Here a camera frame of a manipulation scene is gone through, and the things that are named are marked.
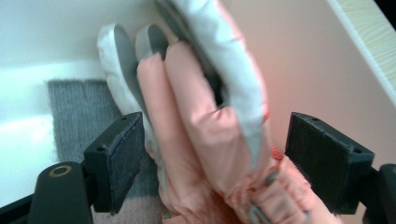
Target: white container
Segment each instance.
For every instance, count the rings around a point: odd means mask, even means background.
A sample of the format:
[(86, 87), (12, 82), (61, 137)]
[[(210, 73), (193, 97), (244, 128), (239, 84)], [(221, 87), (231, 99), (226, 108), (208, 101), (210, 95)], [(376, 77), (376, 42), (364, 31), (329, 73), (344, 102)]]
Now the white container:
[[(263, 71), (280, 148), (296, 111), (371, 149), (375, 168), (396, 163), (396, 60), (384, 72), (346, 14), (346, 7), (364, 5), (386, 23), (371, 1), (223, 2)], [(103, 79), (96, 37), (114, 21), (131, 37), (151, 22), (164, 27), (148, 0), (0, 1), (0, 207), (33, 193), (36, 176), (56, 162), (46, 81)], [(389, 38), (394, 47), (395, 34)]]

